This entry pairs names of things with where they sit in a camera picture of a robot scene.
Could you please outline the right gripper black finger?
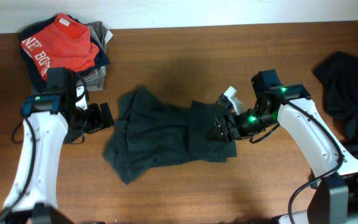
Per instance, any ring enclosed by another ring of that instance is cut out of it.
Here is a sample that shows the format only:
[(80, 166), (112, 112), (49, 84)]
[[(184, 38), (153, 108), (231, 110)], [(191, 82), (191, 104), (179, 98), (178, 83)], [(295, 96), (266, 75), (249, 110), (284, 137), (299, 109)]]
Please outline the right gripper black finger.
[(207, 132), (206, 140), (231, 142), (232, 137), (229, 132), (229, 125), (226, 121), (215, 122), (213, 127)]
[(216, 120), (221, 119), (225, 115), (232, 114), (232, 109), (227, 109), (220, 100), (217, 100), (213, 105), (213, 115)]

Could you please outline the dark teal t-shirt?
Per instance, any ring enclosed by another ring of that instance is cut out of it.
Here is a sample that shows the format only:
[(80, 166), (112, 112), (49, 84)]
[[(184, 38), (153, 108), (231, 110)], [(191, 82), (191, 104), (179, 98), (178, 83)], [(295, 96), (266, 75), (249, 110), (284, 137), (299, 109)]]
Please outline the dark teal t-shirt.
[(206, 140), (216, 122), (214, 104), (193, 100), (188, 108), (169, 105), (144, 86), (117, 102), (118, 120), (103, 157), (125, 184), (151, 168), (237, 156), (234, 142)]

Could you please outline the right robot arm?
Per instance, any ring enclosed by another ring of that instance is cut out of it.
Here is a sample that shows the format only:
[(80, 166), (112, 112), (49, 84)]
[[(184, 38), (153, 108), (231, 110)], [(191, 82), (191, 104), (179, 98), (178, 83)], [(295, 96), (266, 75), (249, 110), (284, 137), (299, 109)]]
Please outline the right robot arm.
[(358, 159), (335, 137), (302, 84), (284, 85), (275, 70), (260, 71), (251, 79), (256, 96), (245, 109), (229, 87), (219, 103), (230, 112), (208, 131), (210, 141), (248, 139), (270, 135), (283, 127), (306, 158), (313, 177), (289, 199), (288, 212), (274, 223), (358, 223)]

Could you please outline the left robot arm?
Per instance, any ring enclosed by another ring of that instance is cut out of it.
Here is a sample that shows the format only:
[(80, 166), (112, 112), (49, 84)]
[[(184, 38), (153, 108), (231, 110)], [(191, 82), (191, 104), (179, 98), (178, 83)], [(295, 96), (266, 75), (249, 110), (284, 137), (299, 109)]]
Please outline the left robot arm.
[(0, 223), (71, 223), (57, 204), (62, 146), (114, 126), (107, 103), (87, 103), (86, 85), (77, 85), (83, 80), (67, 68), (52, 68), (45, 89), (24, 100), (21, 156)]

